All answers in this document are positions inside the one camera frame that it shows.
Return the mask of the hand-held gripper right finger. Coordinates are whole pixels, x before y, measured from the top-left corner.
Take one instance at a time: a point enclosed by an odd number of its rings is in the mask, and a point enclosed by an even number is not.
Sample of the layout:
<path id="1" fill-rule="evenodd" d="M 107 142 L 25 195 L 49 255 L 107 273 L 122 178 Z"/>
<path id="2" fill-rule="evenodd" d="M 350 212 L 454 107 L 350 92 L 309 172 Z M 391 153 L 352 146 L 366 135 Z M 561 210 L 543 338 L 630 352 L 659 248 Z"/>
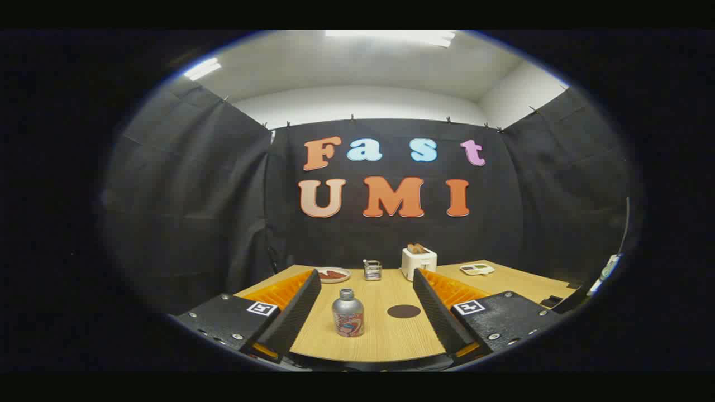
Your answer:
<path id="1" fill-rule="evenodd" d="M 458 365 L 520 346 L 562 320 L 560 313 L 515 291 L 488 294 L 421 268 L 413 273 L 413 290 Z"/>

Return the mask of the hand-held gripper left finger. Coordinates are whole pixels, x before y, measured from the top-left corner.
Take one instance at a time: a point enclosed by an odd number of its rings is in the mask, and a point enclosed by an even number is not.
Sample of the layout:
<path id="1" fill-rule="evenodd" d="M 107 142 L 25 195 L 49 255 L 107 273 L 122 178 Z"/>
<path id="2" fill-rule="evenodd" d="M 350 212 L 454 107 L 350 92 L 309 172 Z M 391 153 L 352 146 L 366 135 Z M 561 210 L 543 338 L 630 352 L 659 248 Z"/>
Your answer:
<path id="1" fill-rule="evenodd" d="M 317 270 L 307 270 L 243 296 L 218 295 L 174 319 L 222 348 L 279 363 L 293 347 L 321 287 Z"/>

